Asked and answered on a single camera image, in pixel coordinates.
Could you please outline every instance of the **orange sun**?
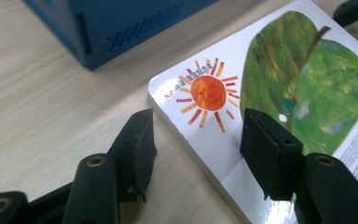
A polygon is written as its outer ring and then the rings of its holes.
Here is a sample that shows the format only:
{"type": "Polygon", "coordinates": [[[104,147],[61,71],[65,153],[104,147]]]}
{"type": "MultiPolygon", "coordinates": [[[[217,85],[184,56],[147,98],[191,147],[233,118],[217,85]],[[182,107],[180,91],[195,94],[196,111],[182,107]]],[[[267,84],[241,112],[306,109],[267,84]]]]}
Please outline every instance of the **orange sun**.
{"type": "MultiPolygon", "coordinates": [[[[219,110],[221,110],[226,102],[231,103],[235,107],[238,107],[238,104],[228,97],[233,97],[236,99],[240,99],[240,97],[236,94],[237,91],[234,89],[230,89],[230,86],[235,86],[236,83],[232,82],[233,80],[238,79],[237,76],[227,77],[227,78],[219,78],[223,72],[224,63],[220,63],[217,72],[215,68],[217,67],[218,59],[215,59],[214,66],[202,66],[198,61],[196,61],[197,73],[192,72],[190,69],[187,69],[187,72],[190,74],[187,77],[179,76],[181,80],[185,82],[185,84],[190,86],[190,89],[186,87],[181,87],[179,91],[183,91],[191,94],[191,98],[185,99],[176,99],[177,103],[185,103],[190,102],[191,105],[188,105],[181,109],[182,113],[186,113],[193,108],[197,108],[197,111],[194,113],[191,120],[188,124],[192,124],[197,120],[197,118],[202,113],[202,119],[200,122],[200,127],[203,128],[205,124],[205,120],[207,119],[208,112],[213,111],[216,121],[220,127],[222,133],[224,133],[225,127],[223,125],[222,120],[220,119],[219,110]]],[[[233,114],[227,109],[226,113],[231,119],[234,119],[233,114]]]]}

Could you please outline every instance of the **blue plastic container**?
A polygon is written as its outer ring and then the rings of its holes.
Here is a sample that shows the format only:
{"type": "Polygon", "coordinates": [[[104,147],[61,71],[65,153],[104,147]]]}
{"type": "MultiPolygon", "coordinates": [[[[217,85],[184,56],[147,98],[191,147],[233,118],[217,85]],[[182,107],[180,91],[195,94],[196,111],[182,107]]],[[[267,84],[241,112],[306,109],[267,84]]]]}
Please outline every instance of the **blue plastic container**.
{"type": "Polygon", "coordinates": [[[23,0],[89,70],[217,0],[23,0]]]}

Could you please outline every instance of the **book cover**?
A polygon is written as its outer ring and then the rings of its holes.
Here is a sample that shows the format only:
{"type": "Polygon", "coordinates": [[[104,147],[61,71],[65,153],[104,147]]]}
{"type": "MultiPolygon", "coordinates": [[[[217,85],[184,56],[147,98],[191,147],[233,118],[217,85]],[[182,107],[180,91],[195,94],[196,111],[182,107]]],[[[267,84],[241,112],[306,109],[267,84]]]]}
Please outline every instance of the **book cover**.
{"type": "Polygon", "coordinates": [[[295,223],[264,200],[240,154],[246,107],[270,114],[304,154],[341,159],[358,179],[358,42],[297,0],[158,74],[149,102],[228,203],[252,223],[295,223]]]}

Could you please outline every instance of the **green leaf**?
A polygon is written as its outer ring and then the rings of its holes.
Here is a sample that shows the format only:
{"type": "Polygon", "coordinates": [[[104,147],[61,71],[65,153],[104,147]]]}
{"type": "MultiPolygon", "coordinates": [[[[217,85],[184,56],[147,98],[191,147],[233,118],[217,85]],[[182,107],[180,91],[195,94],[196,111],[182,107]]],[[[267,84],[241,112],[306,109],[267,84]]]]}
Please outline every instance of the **green leaf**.
{"type": "Polygon", "coordinates": [[[270,114],[304,144],[332,154],[358,118],[358,57],[322,39],[305,15],[290,11],[256,35],[241,83],[241,111],[270,114]]]}

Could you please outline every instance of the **table surface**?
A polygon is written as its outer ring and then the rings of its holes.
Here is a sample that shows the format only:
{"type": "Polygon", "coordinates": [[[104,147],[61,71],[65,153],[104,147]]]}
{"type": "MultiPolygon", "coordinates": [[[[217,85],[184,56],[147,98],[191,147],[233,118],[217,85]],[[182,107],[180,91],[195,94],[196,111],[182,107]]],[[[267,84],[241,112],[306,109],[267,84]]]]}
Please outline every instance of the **table surface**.
{"type": "MultiPolygon", "coordinates": [[[[90,72],[20,0],[0,0],[0,192],[32,201],[71,182],[150,107],[151,77],[287,2],[219,0],[90,72]]],[[[332,15],[342,1],[315,3],[332,15]]],[[[358,39],[358,22],[347,30],[358,39]]],[[[122,223],[241,223],[156,114],[154,128],[147,203],[123,203],[122,223]]]]}

